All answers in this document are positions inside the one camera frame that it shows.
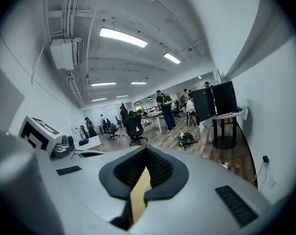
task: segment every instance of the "air conditioning unit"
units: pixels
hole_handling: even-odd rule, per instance
[[[81,38],[54,39],[50,50],[59,70],[74,70],[74,66],[83,63],[84,40]]]

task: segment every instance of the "window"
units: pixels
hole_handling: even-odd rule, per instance
[[[136,110],[136,111],[139,111],[139,110],[140,110],[140,111],[142,111],[142,112],[143,112],[143,111],[146,111],[146,110],[147,110],[147,105],[144,104],[144,105],[141,105],[141,106],[135,107],[135,110]]]

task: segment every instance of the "round table base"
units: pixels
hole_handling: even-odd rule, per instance
[[[213,139],[212,144],[214,147],[220,149],[220,150],[228,150],[232,149],[236,145],[236,141],[233,143],[233,137],[225,136],[224,138],[222,136],[218,137],[217,145],[215,145],[215,140]]]

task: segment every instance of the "wooden floor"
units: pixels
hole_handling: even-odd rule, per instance
[[[154,127],[152,125],[147,126],[146,131],[143,133],[143,137],[148,138],[148,141],[141,140],[141,144],[153,144],[168,147],[173,150],[199,156],[204,159],[210,159],[217,163],[228,162],[230,171],[234,172],[236,175],[242,177],[247,181],[253,180],[253,161],[250,158],[248,147],[239,127],[237,127],[236,146],[233,149],[220,150],[212,145],[213,127],[211,129],[205,129],[202,137],[200,137],[199,128],[195,127],[193,123],[188,124],[188,127],[186,127],[186,115],[183,115],[183,113],[181,113],[181,116],[181,118],[175,120],[177,127],[173,131],[166,131],[165,121],[164,119],[160,119],[160,124],[163,130],[162,135],[160,135],[159,127],[156,122],[154,122]],[[232,136],[232,131],[232,124],[225,125],[226,136]],[[188,132],[192,134],[195,139],[198,139],[198,142],[192,144],[192,146],[189,149],[183,151],[183,149],[180,146],[176,145],[177,141],[173,141],[173,139],[177,137],[177,135],[181,132]],[[121,137],[115,137],[115,140],[108,140],[108,138],[110,137],[109,134],[98,134],[100,141],[103,145],[102,150],[105,152],[128,148],[131,142],[130,138],[127,139],[125,127],[119,128],[116,134],[119,134]],[[218,125],[218,136],[220,135],[221,128]]]

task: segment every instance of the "plug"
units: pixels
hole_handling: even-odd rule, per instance
[[[269,163],[269,158],[268,156],[263,156],[262,160],[264,161],[264,163]]]

